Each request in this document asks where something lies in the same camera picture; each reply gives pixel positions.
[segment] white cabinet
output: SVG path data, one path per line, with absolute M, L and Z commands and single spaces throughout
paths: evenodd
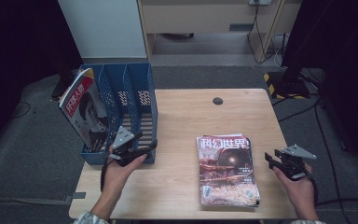
M 136 0 L 59 0 L 82 58 L 146 58 Z

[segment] magazine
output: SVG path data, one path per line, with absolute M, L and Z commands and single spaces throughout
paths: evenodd
M 200 159 L 200 203 L 205 206 L 257 207 L 249 139 L 238 134 L 197 137 Z
M 108 119 L 92 68 L 79 70 L 59 102 L 59 108 L 83 139 L 88 152 L 100 152 L 108 134 Z

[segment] blue file organizer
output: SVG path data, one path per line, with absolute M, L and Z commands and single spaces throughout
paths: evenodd
M 109 120 L 106 145 L 110 146 L 118 127 L 132 133 L 143 132 L 133 148 L 146 147 L 157 139 L 158 109 L 150 63 L 82 64 L 81 69 L 92 68 L 101 99 Z M 104 163 L 106 153 L 88 153 L 83 147 L 82 157 L 90 165 Z M 144 163 L 154 163 L 156 150 Z

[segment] sleeve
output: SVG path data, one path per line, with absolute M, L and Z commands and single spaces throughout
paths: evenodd
M 106 220 L 95 216 L 91 212 L 84 212 L 75 220 L 74 224 L 109 224 L 109 223 Z
M 292 221 L 290 224 L 326 224 L 326 223 L 322 221 L 296 220 L 296 221 Z

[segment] hand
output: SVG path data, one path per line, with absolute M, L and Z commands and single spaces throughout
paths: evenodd
M 120 199 L 121 191 L 124 189 L 127 179 L 145 159 L 146 155 L 140 156 L 124 167 L 118 165 L 115 161 L 108 165 L 104 177 L 103 192 L 98 202 L 91 209 L 92 214 L 105 220 L 110 218 L 118 199 Z
M 306 169 L 312 173 L 312 168 L 305 164 Z M 283 183 L 289 196 L 290 203 L 296 209 L 297 217 L 304 220 L 319 220 L 314 204 L 313 185 L 307 177 L 292 181 L 277 167 L 273 167 L 275 175 Z

